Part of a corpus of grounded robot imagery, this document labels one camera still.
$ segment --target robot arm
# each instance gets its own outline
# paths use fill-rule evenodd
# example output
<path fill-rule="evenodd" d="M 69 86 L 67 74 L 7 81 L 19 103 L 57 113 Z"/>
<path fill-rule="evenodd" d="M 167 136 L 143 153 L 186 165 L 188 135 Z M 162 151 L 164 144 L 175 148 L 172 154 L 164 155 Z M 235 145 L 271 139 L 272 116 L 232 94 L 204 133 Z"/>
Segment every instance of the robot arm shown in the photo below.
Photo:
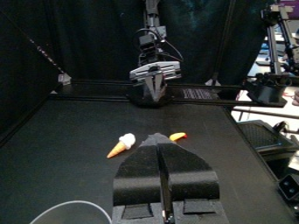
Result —
<path fill-rule="evenodd" d="M 130 72 L 130 79 L 134 86 L 144 86 L 143 99 L 152 102 L 159 102 L 166 92 L 166 81 L 178 79 L 180 74 L 180 62 L 167 61 L 166 58 L 171 57 L 163 50 L 166 41 L 166 27 L 160 26 L 158 4 L 160 0 L 144 1 L 144 33 L 139 37 L 139 68 Z"/>

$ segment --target black plastic part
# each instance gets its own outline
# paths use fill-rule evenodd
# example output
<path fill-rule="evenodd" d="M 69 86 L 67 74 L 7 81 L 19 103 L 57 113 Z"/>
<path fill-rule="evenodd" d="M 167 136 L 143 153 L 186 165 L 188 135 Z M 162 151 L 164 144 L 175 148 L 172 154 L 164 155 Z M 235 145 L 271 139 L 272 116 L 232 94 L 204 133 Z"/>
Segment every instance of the black plastic part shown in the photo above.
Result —
<path fill-rule="evenodd" d="M 175 224 L 230 224 L 222 204 L 216 200 L 175 201 L 172 207 Z"/>
<path fill-rule="evenodd" d="M 151 135 L 119 166 L 113 191 L 113 223 L 143 223 L 139 221 L 144 218 L 150 219 L 146 223 L 163 223 L 152 222 L 160 219 L 155 212 L 154 217 L 138 212 L 148 209 L 147 205 L 151 208 L 152 203 L 163 207 L 168 223 L 174 219 L 176 224 L 230 223 L 219 202 L 215 171 L 162 134 Z"/>
<path fill-rule="evenodd" d="M 171 89 L 167 88 L 164 96 L 154 101 L 151 94 L 146 94 L 144 86 L 130 87 L 125 97 L 136 106 L 146 108 L 160 108 L 174 100 Z"/>
<path fill-rule="evenodd" d="M 248 90 L 247 96 L 252 101 L 278 107 L 286 105 L 286 99 L 283 98 L 286 87 L 267 86 L 262 83 L 251 83 L 247 81 L 246 88 Z"/>
<path fill-rule="evenodd" d="M 140 206 L 135 206 L 135 207 L 115 206 L 113 214 L 112 214 L 112 223 L 116 223 L 116 224 L 148 224 L 148 223 L 163 224 L 164 217 L 163 217 L 162 204 L 152 203 L 148 206 L 140 205 Z"/>
<path fill-rule="evenodd" d="M 299 175 L 287 175 L 279 181 L 278 185 L 286 199 L 290 201 L 299 201 Z"/>

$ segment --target black backdrop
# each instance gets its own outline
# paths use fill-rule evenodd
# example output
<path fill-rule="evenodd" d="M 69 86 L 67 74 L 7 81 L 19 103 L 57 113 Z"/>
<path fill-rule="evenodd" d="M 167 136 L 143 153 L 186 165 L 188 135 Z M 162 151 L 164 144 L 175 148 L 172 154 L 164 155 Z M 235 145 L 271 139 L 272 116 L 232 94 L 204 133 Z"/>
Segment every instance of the black backdrop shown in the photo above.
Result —
<path fill-rule="evenodd" d="M 184 83 L 206 82 L 215 71 L 224 24 L 235 3 L 219 62 L 219 82 L 239 84 L 252 66 L 266 29 L 260 10 L 270 0 L 163 0 L 162 25 L 184 57 Z M 142 0 L 32 0 L 0 9 L 60 63 L 73 80 L 128 80 L 136 68 L 132 36 L 143 28 Z M 57 84 L 59 71 L 0 13 L 0 136 Z"/>

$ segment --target black table surface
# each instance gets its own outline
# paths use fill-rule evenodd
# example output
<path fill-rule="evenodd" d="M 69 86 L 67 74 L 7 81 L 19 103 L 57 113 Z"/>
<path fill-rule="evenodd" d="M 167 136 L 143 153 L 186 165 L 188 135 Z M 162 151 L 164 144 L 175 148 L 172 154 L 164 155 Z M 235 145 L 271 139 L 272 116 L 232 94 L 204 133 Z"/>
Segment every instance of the black table surface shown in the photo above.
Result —
<path fill-rule="evenodd" d="M 296 223 L 276 181 L 222 107 L 48 100 L 0 149 L 0 223 L 29 223 L 48 208 L 87 200 L 112 213 L 113 177 L 148 135 L 186 132 L 178 144 L 219 176 L 231 224 Z M 131 150 L 107 159 L 125 133 Z"/>

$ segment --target black curtain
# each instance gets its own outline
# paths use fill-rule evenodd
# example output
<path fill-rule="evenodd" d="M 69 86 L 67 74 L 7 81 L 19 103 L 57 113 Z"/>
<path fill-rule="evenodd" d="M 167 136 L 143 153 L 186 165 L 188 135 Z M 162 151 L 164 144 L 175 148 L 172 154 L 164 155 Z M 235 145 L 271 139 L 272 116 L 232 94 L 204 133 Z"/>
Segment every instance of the black curtain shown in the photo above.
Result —
<path fill-rule="evenodd" d="M 183 77 L 176 82 L 204 83 L 215 71 L 222 84 L 242 82 L 266 36 L 260 10 L 272 2 L 160 1 L 160 23 L 167 27 L 168 41 L 184 57 Z M 138 62 L 132 37 L 144 27 L 144 1 L 4 0 L 0 9 L 1 137 L 57 84 L 59 71 L 23 32 L 73 80 L 128 81 Z M 171 47 L 166 50 L 175 54 Z"/>
<path fill-rule="evenodd" d="M 235 2 L 231 21 L 226 23 Z M 215 72 L 224 25 L 228 39 L 219 81 L 238 84 L 254 64 L 266 36 L 260 10 L 270 0 L 163 0 L 160 23 L 184 57 L 178 82 L 203 83 Z M 63 65 L 75 80 L 128 81 L 138 54 L 132 37 L 144 27 L 144 1 L 47 1 Z"/>
<path fill-rule="evenodd" d="M 47 24 L 43 1 L 0 2 L 0 140 L 57 84 L 59 71 L 23 35 L 53 56 Z"/>

